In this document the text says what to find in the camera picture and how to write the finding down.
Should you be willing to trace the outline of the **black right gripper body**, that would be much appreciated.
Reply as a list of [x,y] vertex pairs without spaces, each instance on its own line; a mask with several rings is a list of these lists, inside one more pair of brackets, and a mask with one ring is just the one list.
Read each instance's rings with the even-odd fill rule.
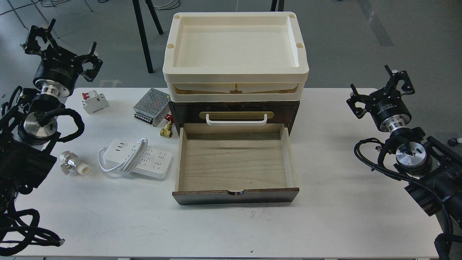
[[379,131],[388,131],[386,120],[390,117],[396,116],[406,125],[411,121],[411,114],[401,99],[400,91],[390,90],[385,94],[384,90],[377,90],[369,96],[372,101],[366,107]]

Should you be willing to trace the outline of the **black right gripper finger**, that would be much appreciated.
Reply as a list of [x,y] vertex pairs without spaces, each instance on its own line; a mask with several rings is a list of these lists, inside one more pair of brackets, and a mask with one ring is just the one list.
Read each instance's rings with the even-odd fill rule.
[[[368,95],[359,94],[355,85],[350,84],[352,89],[352,94],[349,99],[347,99],[346,103],[352,110],[353,114],[356,118],[361,119],[364,115],[371,111],[371,104],[372,104],[372,97]],[[365,105],[364,108],[357,107],[356,103],[362,103]]]
[[384,87],[385,97],[401,97],[415,94],[414,86],[405,70],[391,70],[388,65],[384,66],[390,78]]

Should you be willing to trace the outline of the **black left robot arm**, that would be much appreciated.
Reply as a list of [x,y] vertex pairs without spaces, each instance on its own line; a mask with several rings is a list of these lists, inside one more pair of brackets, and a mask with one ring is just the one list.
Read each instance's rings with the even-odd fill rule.
[[88,54],[77,55],[59,46],[52,36],[56,20],[47,28],[33,25],[22,45],[26,54],[38,55],[40,65],[34,88],[18,86],[10,100],[1,105],[1,247],[2,256],[12,256],[29,245],[56,246],[64,239],[39,227],[36,209],[18,211],[18,194],[30,194],[48,176],[57,158],[51,155],[56,143],[81,136],[84,122],[60,98],[73,94],[79,76],[91,82],[103,62],[95,55],[94,42]]

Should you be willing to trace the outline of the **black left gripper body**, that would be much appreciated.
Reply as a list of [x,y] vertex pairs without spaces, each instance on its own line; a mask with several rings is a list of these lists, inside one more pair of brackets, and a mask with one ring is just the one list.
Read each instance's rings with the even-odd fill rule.
[[76,80],[83,72],[83,66],[77,62],[76,54],[67,50],[45,50],[33,79],[34,86],[41,90],[45,85],[60,89],[61,97],[73,94]]

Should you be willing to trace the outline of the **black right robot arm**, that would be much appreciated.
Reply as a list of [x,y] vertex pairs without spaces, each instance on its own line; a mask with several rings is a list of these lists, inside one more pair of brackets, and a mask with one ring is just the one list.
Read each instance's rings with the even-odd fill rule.
[[370,113],[376,128],[390,137],[384,143],[377,138],[360,140],[354,154],[372,171],[407,181],[405,190],[427,215],[442,212],[443,232],[434,245],[439,258],[448,260],[452,244],[461,242],[461,236],[453,233],[452,221],[461,226],[462,159],[437,139],[426,138],[422,128],[408,127],[411,114],[402,96],[414,94],[414,86],[406,71],[391,70],[387,65],[385,69],[390,76],[385,87],[362,95],[352,84],[346,102],[359,119]]

